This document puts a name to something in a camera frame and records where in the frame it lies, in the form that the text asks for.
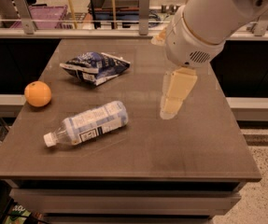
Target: table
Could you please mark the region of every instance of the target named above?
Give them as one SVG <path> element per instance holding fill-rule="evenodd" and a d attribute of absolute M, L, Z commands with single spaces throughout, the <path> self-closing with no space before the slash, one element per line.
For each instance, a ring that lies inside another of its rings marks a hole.
<path fill-rule="evenodd" d="M 88 51 L 121 56 L 131 67 L 99 87 L 59 67 Z M 49 216 L 227 213 L 261 174 L 209 64 L 197 69 L 176 118 L 160 118 L 162 77 L 172 68 L 148 39 L 63 39 L 40 78 L 51 103 L 25 104 L 0 148 L 0 179 L 11 196 Z M 126 127 L 76 147 L 45 146 L 43 135 L 64 118 L 114 100 L 127 108 Z"/>

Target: orange fruit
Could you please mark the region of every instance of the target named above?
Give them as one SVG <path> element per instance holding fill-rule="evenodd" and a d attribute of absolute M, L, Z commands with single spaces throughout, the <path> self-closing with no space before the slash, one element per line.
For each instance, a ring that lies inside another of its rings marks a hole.
<path fill-rule="evenodd" d="M 26 101 L 35 107 L 47 105 L 51 99 L 49 86 L 42 81 L 34 81 L 24 89 Z"/>

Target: plastic bottle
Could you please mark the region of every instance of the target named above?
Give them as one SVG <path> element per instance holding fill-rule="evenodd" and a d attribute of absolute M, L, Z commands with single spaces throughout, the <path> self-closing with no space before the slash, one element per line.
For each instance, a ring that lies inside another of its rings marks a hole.
<path fill-rule="evenodd" d="M 114 101 L 66 118 L 52 133 L 44 135 L 47 147 L 56 144 L 77 145 L 103 133 L 126 125 L 128 115 L 124 104 Z"/>

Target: speckled floor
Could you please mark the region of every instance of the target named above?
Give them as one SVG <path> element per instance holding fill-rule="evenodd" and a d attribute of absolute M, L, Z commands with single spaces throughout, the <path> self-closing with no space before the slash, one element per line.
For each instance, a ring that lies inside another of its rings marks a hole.
<path fill-rule="evenodd" d="M 214 217 L 211 224 L 268 224 L 268 130 L 242 132 L 261 170 L 262 181 L 246 184 L 240 191 L 242 200 L 227 215 Z"/>

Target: bottle cap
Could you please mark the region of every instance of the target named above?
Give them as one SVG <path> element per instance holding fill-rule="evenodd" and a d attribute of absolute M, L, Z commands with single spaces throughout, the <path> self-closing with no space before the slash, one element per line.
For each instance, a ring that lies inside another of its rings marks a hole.
<path fill-rule="evenodd" d="M 43 136 L 44 142 L 46 143 L 47 147 L 52 147 L 56 145 L 56 141 L 53 138 L 52 133 L 47 133 Z"/>

